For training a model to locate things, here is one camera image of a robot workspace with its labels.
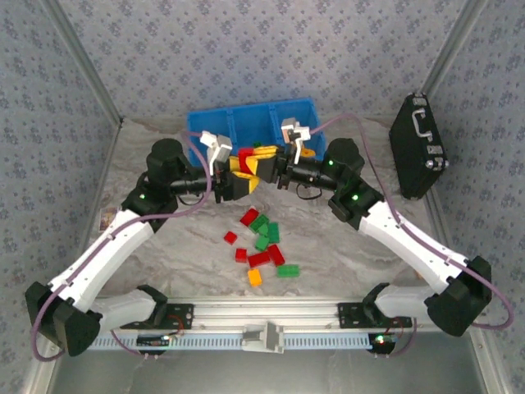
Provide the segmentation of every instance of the metal handle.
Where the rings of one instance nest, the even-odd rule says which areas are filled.
[[[419,113],[422,115],[422,118],[424,118],[425,108],[419,108],[419,109],[416,109],[414,112],[412,112],[412,121],[413,121],[413,126],[416,129],[416,134],[418,135],[419,138],[428,138],[428,141],[432,142],[432,132],[431,131],[427,131],[426,133],[423,133],[423,134],[421,134],[421,132],[419,131],[419,123],[418,123],[418,119],[416,119],[416,115],[418,115]]]

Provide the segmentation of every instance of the enclosure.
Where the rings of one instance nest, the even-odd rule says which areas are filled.
[[[525,392],[523,2],[6,0],[0,10],[1,392],[152,392],[152,382],[159,393]],[[423,199],[406,200],[388,131],[418,91],[428,95],[450,167]],[[101,212],[130,193],[155,141],[182,141],[189,112],[259,104],[215,112],[217,132],[234,130],[243,146],[248,129],[262,133],[292,116],[315,121],[274,104],[302,98],[320,121],[358,116],[400,212],[443,245],[491,263],[493,283],[515,308],[511,328],[453,338],[419,322],[413,348],[388,360],[337,346],[282,356],[174,351],[157,361],[100,346],[56,363],[33,360],[25,290],[49,282],[99,237]],[[197,131],[199,116],[190,120]],[[324,133],[327,142],[353,138],[363,154],[355,122]],[[280,143],[260,135],[262,144]],[[378,187],[368,160],[362,175]],[[261,182],[238,201],[210,200],[168,221],[101,296],[147,283],[203,305],[195,321],[216,333],[260,323],[263,306],[298,332],[327,335],[337,317],[316,308],[360,300],[380,282],[420,280],[384,245],[339,222],[329,198],[305,201],[295,188]],[[283,255],[300,277],[266,267],[263,284],[250,286],[222,237],[234,231],[237,245],[253,243],[239,224],[252,206],[280,223]],[[485,312],[488,323],[506,314],[498,300]]]

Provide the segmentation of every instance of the marble surface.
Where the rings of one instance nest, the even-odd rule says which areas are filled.
[[[161,121],[152,126],[125,120],[118,137],[103,190],[101,208],[118,206],[145,169],[151,145],[166,136],[184,132],[183,126]],[[399,195],[399,184],[388,141],[388,127],[363,119],[372,145],[374,162],[395,196],[398,210],[424,231],[430,231],[422,201],[407,201]],[[327,140],[348,136],[356,140],[364,156],[355,124],[343,121],[326,131]],[[371,168],[363,178],[378,187]],[[141,245],[118,269],[103,289],[117,295],[147,283],[168,296],[364,296],[379,282],[413,280],[414,271],[385,246],[331,213],[325,193],[320,199],[302,201],[295,188],[278,190],[260,184],[254,193],[239,201],[215,204],[209,200],[197,213],[168,221],[157,235]],[[263,284],[252,288],[246,264],[234,260],[235,247],[254,252],[255,235],[239,223],[254,206],[272,221],[279,222],[280,248],[287,263],[301,268],[297,278],[276,277],[276,269],[261,267]],[[222,237],[227,231],[239,235],[234,246]],[[98,222],[91,241],[98,236]]]

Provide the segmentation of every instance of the red block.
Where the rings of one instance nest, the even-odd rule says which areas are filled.
[[[249,226],[259,216],[257,209],[250,208],[247,213],[240,219],[240,222],[245,226]]]
[[[285,263],[285,258],[282,257],[281,250],[276,244],[268,246],[268,254],[270,255],[270,258],[272,259],[276,267]]]
[[[224,236],[224,241],[228,242],[230,245],[233,245],[233,243],[237,240],[237,234],[234,232],[228,231],[226,235]]]
[[[237,263],[246,263],[248,261],[248,251],[246,249],[237,249],[235,251],[235,261]]]
[[[272,259],[270,259],[270,254],[268,252],[262,252],[248,256],[248,264],[250,268],[258,267],[259,265],[269,263],[270,261],[272,261]]]
[[[241,172],[245,174],[249,174],[249,175],[255,175],[249,170],[248,166],[246,165],[246,158],[252,155],[253,155],[253,148],[240,148],[239,149],[237,156],[239,157],[239,167],[240,167]]]

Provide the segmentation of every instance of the blue bin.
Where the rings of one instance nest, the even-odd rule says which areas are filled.
[[[236,155],[239,148],[253,147],[255,143],[284,145],[281,123],[288,117],[294,117],[301,126],[309,126],[310,129],[320,124],[313,101],[310,98],[300,98],[190,112],[188,131],[200,133],[206,130],[213,134],[228,136],[233,145],[232,154]],[[207,147],[200,143],[198,137],[190,138],[206,158]],[[313,135],[305,145],[315,151],[317,159],[322,160],[326,149],[326,140],[322,131]],[[189,152],[189,161],[193,166],[201,167],[193,151]]]

